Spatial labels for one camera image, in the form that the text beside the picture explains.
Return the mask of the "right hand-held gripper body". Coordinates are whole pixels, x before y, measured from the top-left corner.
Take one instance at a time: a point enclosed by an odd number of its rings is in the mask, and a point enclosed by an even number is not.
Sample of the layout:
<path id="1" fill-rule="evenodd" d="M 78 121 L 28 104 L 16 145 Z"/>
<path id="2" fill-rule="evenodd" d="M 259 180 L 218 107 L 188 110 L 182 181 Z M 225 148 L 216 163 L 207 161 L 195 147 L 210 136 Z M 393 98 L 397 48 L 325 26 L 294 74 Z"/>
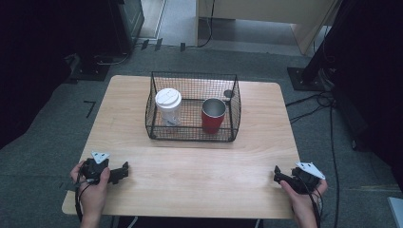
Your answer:
<path id="1" fill-rule="evenodd" d="M 325 175 L 312 162 L 296 162 L 296 168 L 292 170 L 293 189 L 299 194 L 313 192 L 320 180 L 325 180 Z"/>

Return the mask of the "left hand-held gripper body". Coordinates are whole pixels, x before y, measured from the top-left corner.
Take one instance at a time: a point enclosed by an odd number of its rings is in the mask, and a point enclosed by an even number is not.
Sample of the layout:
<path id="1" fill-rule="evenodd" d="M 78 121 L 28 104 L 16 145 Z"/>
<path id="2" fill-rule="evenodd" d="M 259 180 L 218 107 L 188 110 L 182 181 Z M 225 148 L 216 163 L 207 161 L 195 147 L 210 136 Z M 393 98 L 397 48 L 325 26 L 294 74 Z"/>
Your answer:
<path id="1" fill-rule="evenodd" d="M 108 153 L 91 153 L 91 158 L 88 158 L 85 161 L 84 167 L 82 168 L 82 173 L 88 183 L 99 183 L 102 172 L 106 167 L 108 167 L 108 158 Z"/>

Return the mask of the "clear cup with white lid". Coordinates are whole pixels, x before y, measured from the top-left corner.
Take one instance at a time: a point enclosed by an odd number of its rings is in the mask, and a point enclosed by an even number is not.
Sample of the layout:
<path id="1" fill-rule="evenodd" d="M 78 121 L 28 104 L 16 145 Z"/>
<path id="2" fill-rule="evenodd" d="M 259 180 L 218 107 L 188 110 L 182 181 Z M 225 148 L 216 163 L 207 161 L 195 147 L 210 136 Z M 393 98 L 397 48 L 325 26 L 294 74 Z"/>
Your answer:
<path id="1" fill-rule="evenodd" d="M 156 106 L 166 126 L 181 123 L 182 94 L 175 88 L 164 88 L 155 96 Z"/>

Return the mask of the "black wire mesh basket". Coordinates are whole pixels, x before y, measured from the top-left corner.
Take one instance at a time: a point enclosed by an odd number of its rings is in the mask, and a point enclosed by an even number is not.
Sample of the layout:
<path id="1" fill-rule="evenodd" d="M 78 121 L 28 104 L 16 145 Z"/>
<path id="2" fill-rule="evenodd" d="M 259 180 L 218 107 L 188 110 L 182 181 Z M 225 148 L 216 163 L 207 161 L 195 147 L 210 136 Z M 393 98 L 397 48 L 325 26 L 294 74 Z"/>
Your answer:
<path id="1" fill-rule="evenodd" d="M 166 126 L 156 106 L 155 96 L 164 88 L 175 88 L 182 94 L 181 123 L 177 126 Z M 223 95 L 227 89 L 234 91 L 233 98 Z M 209 98 L 221 99 L 226 105 L 223 122 L 216 134 L 207 134 L 202 130 L 202 103 Z M 150 139 L 229 143 L 236 139 L 239 132 L 240 115 L 240 87 L 236 74 L 170 71 L 151 73 L 145 110 L 145 128 Z"/>

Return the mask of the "red metal cup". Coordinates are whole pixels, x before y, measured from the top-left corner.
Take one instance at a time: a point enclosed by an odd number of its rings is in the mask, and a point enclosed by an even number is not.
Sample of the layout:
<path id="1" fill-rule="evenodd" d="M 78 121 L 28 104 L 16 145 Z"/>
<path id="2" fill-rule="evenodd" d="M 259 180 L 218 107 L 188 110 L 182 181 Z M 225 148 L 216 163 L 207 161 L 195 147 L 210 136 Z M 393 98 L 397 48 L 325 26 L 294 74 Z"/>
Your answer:
<path id="1" fill-rule="evenodd" d="M 216 134 L 226 113 L 224 101 L 218 98 L 206 99 L 201 106 L 201 127 L 207 134 Z"/>

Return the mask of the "person's right hand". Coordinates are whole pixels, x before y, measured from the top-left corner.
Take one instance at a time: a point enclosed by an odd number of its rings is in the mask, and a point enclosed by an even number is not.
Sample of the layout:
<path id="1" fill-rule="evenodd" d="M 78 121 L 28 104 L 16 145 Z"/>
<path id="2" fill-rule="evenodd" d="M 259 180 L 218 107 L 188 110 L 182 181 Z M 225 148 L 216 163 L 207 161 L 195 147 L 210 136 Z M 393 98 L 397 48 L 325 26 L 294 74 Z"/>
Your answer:
<path id="1" fill-rule="evenodd" d="M 308 195 L 298 194 L 287 182 L 283 180 L 280 182 L 280 186 L 288 194 L 295 220 L 316 219 L 314 206 Z"/>

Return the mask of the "person's left hand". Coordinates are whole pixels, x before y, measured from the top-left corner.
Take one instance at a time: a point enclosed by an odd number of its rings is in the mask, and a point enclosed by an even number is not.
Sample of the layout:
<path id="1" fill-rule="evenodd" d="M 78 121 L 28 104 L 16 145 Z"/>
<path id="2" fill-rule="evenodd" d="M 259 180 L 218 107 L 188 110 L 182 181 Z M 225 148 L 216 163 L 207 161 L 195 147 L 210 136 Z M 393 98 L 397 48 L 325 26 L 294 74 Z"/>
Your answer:
<path id="1" fill-rule="evenodd" d="M 71 171 L 72 181 L 86 181 L 79 176 L 80 168 L 84 161 L 80 161 Z M 80 185 L 79 194 L 83 217 L 101 218 L 106 205 L 107 184 L 110 176 L 110 169 L 106 167 L 101 174 L 98 184 L 89 184 L 88 182 Z"/>

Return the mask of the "white flat object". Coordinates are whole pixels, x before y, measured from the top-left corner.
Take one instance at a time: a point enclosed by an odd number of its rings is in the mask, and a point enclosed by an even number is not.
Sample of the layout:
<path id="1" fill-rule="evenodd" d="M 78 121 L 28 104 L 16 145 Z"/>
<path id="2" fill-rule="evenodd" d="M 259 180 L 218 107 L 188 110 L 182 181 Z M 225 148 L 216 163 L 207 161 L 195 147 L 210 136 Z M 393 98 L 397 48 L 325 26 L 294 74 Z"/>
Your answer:
<path id="1" fill-rule="evenodd" d="M 388 197 L 396 228 L 403 228 L 403 199 Z"/>

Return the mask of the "dark curtain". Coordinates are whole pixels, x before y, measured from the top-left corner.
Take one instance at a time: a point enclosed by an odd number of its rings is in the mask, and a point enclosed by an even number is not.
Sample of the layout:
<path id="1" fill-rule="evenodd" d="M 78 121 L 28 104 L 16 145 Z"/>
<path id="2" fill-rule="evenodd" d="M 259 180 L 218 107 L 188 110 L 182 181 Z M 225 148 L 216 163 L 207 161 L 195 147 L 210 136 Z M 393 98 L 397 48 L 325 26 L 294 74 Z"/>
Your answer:
<path id="1" fill-rule="evenodd" d="M 0 0 L 0 149 L 27 132 L 71 73 L 72 25 L 87 0 Z"/>
<path id="2" fill-rule="evenodd" d="M 351 134 L 391 167 L 403 192 L 403 0 L 342 0 L 305 74 L 330 81 Z"/>

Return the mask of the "black cabinet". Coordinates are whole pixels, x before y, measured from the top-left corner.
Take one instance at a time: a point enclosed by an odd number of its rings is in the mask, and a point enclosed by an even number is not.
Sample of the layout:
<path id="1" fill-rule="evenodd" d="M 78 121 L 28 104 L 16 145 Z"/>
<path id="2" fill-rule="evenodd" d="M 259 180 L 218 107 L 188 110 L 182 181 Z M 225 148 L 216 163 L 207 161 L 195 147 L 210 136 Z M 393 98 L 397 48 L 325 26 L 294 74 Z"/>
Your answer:
<path id="1" fill-rule="evenodd" d="M 119 52 L 128 54 L 139 38 L 144 24 L 141 0 L 109 0 Z"/>

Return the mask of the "beige wooden furniture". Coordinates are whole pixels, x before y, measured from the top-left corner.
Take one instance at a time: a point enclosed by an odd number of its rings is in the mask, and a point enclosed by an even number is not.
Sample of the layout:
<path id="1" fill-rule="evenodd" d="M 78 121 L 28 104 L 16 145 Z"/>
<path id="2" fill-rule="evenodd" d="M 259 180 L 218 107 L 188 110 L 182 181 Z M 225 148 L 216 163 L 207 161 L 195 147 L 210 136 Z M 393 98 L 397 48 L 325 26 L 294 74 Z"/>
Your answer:
<path id="1" fill-rule="evenodd" d="M 341 0 L 196 0 L 201 17 L 286 23 L 302 54 L 306 54 L 323 26 L 330 25 Z"/>

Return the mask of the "black stand base plate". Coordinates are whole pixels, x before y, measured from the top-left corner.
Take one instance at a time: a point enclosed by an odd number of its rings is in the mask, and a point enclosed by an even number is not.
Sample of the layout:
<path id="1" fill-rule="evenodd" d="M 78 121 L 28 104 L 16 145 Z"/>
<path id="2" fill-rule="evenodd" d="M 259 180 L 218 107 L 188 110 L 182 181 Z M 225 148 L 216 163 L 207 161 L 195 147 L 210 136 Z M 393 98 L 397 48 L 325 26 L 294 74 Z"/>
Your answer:
<path id="1" fill-rule="evenodd" d="M 325 77 L 325 73 L 320 69 L 317 73 L 305 74 L 304 68 L 288 67 L 287 73 L 292 83 L 293 89 L 298 91 L 330 91 L 333 84 Z"/>
<path id="2" fill-rule="evenodd" d="M 95 62 L 93 65 L 86 66 L 82 63 L 77 54 L 71 54 L 65 58 L 70 67 L 70 74 L 66 78 L 66 84 L 77 84 L 79 81 L 102 82 L 106 79 L 110 65 Z"/>

